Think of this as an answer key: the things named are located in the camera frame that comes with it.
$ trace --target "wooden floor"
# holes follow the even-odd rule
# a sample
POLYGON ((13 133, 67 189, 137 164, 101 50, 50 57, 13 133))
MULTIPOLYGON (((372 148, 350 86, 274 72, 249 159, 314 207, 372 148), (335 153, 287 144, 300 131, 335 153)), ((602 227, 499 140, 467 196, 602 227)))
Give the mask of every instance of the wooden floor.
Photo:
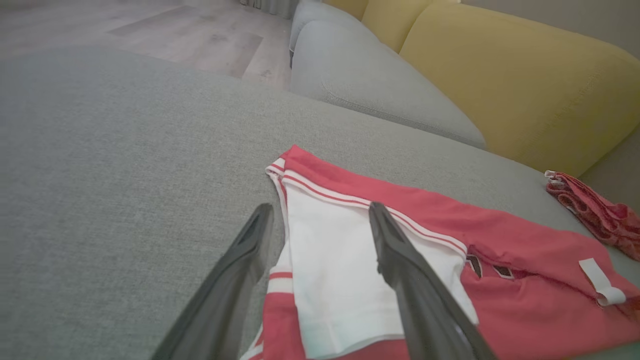
POLYGON ((53 47, 103 45, 288 90, 291 20, 208 0, 100 0, 0 8, 0 58, 53 47))

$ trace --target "gray fabric upholstery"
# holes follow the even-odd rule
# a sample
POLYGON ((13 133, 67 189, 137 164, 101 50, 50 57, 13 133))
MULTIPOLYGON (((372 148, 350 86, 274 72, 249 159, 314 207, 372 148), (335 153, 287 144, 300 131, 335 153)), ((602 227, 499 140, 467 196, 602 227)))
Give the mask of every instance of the gray fabric upholstery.
POLYGON ((293 58, 291 92, 484 149, 476 126, 398 54, 323 21, 307 24, 293 58))
POLYGON ((376 35, 367 29, 358 19, 354 18, 350 14, 343 12, 338 8, 334 8, 331 5, 323 4, 317 1, 306 0, 300 1, 296 12, 293 15, 293 21, 291 24, 291 38, 289 39, 289 50, 296 50, 296 42, 298 41, 298 35, 300 31, 313 20, 322 20, 326 22, 332 22, 339 24, 361 34, 362 36, 378 39, 376 35))
MULTIPOLYGON (((276 207, 273 264, 284 230, 264 168, 292 144, 588 235, 531 168, 265 86, 98 47, 7 60, 0 78, 8 359, 147 360, 261 202, 276 207)), ((611 255, 640 285, 640 264, 611 255)), ((245 347, 265 290, 263 278, 245 347)))

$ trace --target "red garment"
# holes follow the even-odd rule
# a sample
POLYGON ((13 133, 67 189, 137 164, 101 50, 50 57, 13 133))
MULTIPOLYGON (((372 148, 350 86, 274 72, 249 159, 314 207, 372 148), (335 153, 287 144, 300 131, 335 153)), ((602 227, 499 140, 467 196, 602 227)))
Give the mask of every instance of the red garment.
MULTIPOLYGON (((296 146, 282 159, 284 177, 287 171, 295 172, 341 197, 382 202, 430 231, 462 241, 467 254, 477 257, 480 270, 465 266, 461 281, 479 317, 479 330, 499 359, 559 359, 640 340, 640 323, 632 309, 640 290, 614 271, 596 240, 439 193, 360 176, 296 146), (586 259, 597 264, 626 302, 598 304, 602 297, 579 265, 586 259)), ((281 198, 286 201, 286 194, 281 198)), ((281 271, 278 280, 286 272, 281 271)), ((304 360, 292 283, 271 289, 275 280, 270 278, 264 302, 264 351, 252 360, 304 360)), ((339 359, 365 358, 408 359, 408 354, 403 341, 387 340, 339 359)))
POLYGON ((547 171, 547 192, 568 208, 596 239, 640 261, 640 218, 624 204, 612 204, 582 181, 547 171))

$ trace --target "gray sofa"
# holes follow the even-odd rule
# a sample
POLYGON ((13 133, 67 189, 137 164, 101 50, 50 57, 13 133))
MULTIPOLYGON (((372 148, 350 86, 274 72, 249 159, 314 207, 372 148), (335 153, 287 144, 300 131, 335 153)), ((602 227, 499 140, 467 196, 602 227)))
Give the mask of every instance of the gray sofa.
POLYGON ((342 10, 302 1, 289 49, 294 94, 486 147, 478 128, 446 95, 342 10))
MULTIPOLYGON (((99 47, 0 63, 7 359, 148 359, 292 144, 365 176, 589 233, 543 174, 331 104, 99 47)), ((640 286, 640 263, 608 248, 640 286)), ((260 324, 265 278, 244 325, 260 324)), ((631 359, 637 345, 587 358, 631 359)))

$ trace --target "white stripe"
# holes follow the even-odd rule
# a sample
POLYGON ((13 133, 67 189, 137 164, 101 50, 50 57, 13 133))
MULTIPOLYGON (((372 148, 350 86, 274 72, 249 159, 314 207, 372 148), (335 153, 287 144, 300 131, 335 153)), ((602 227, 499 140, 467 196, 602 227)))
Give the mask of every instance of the white stripe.
POLYGON ((607 275, 598 266, 595 259, 589 258, 579 261, 582 271, 587 275, 589 281, 595 288, 596 292, 604 296, 604 299, 598 299, 601 306, 609 306, 622 304, 627 301, 627 297, 622 290, 611 286, 611 281, 607 275))
POLYGON ((278 158, 276 161, 273 162, 274 165, 277 165, 281 168, 284 168, 284 159, 283 158, 278 158))
POLYGON ((244 355, 242 355, 240 360, 249 360, 261 352, 262 352, 262 344, 256 346, 255 348, 250 348, 249 350, 247 350, 247 352, 245 352, 244 355))
POLYGON ((271 165, 269 165, 266 170, 267 170, 267 174, 269 174, 269 175, 272 172, 272 173, 277 174, 280 177, 284 176, 284 173, 280 169, 272 167, 271 165))
POLYGON ((269 286, 267 287, 267 294, 268 293, 293 294, 293 279, 279 277, 269 280, 269 286))
POLYGON ((280 178, 278 175, 267 172, 267 175, 273 181, 273 184, 276 186, 276 192, 278 193, 278 198, 280 199, 280 210, 282 210, 282 221, 284 222, 284 242, 285 244, 289 242, 289 216, 287 214, 287 202, 285 201, 284 193, 282 192, 282 184, 280 182, 280 178))
MULTIPOLYGON (((340 200, 335 200, 335 199, 323 197, 322 195, 319 195, 319 194, 309 190, 308 188, 306 188, 306 186, 300 185, 295 180, 282 179, 283 184, 289 184, 291 186, 295 186, 296 188, 298 188, 300 190, 303 190, 307 194, 309 194, 309 195, 311 195, 311 196, 313 196, 313 197, 315 197, 317 199, 321 199, 323 201, 330 202, 332 204, 340 204, 340 205, 353 206, 353 207, 361 208, 361 209, 369 209, 369 204, 371 203, 370 200, 363 199, 363 198, 360 198, 360 197, 350 196, 350 195, 344 195, 344 194, 341 194, 339 192, 335 192, 333 190, 329 190, 329 189, 323 188, 322 186, 314 184, 313 182, 308 180, 306 177, 296 173, 293 170, 286 170, 285 171, 285 175, 291 176, 291 177, 301 181, 302 183, 304 183, 305 185, 309 186, 310 188, 314 189, 315 191, 317 191, 319 193, 322 193, 322 194, 325 194, 325 195, 329 195, 331 197, 335 197, 335 198, 338 198, 338 199, 363 202, 364 204, 357 204, 357 203, 354 203, 354 202, 342 202, 340 200)), ((398 211, 398 210, 396 210, 394 208, 387 207, 387 209, 389 210, 389 213, 391 213, 391 215, 403 227, 405 227, 407 230, 411 231, 413 234, 415 234, 419 238, 421 238, 423 240, 433 241, 433 242, 445 245, 446 247, 449 247, 450 249, 452 249, 455 252, 457 252, 463 258, 466 258, 466 256, 467 256, 467 246, 464 243, 462 243, 461 241, 459 241, 458 239, 456 239, 456 238, 454 238, 452 236, 449 236, 449 235, 436 233, 434 231, 426 229, 425 227, 422 227, 421 225, 419 225, 418 223, 413 221, 410 217, 406 216, 405 214, 401 213, 400 211, 398 211)))
POLYGON ((467 256, 467 246, 465 244, 463 244, 461 241, 459 241, 458 239, 456 239, 456 238, 454 238, 452 236, 449 236, 449 235, 436 233, 434 231, 426 229, 426 228, 420 226, 420 224, 418 224, 415 221, 413 221, 410 217, 406 216, 405 214, 401 213, 400 211, 398 211, 396 209, 392 209, 392 208, 387 208, 387 209, 389 210, 389 212, 391 214, 395 215, 396 217, 401 218, 402 220, 406 221, 408 224, 411 224, 416 229, 418 229, 420 231, 420 233, 422 233, 422 234, 416 233, 415 230, 413 230, 411 227, 409 227, 409 230, 411 232, 415 233, 417 236, 420 236, 421 238, 425 238, 425 239, 431 240, 431 241, 440 240, 440 242, 442 242, 442 240, 448 240, 448 241, 456 244, 457 246, 461 247, 463 249, 463 251, 464 251, 464 255, 467 256))
POLYGON ((313 183, 311 180, 307 179, 306 177, 298 174, 297 172, 293 171, 293 170, 286 170, 284 172, 285 175, 291 176, 297 180, 300 180, 302 183, 305 183, 307 186, 309 186, 310 188, 314 189, 317 192, 321 192, 325 195, 329 195, 332 197, 336 197, 338 199, 343 199, 343 200, 352 200, 352 201, 360 201, 360 202, 364 202, 367 206, 367 208, 369 207, 369 204, 371 203, 370 200, 367 199, 363 199, 361 197, 356 197, 356 196, 351 196, 351 195, 345 195, 343 193, 339 193, 339 192, 335 192, 333 190, 329 190, 327 188, 323 188, 322 186, 316 185, 315 183, 313 183))

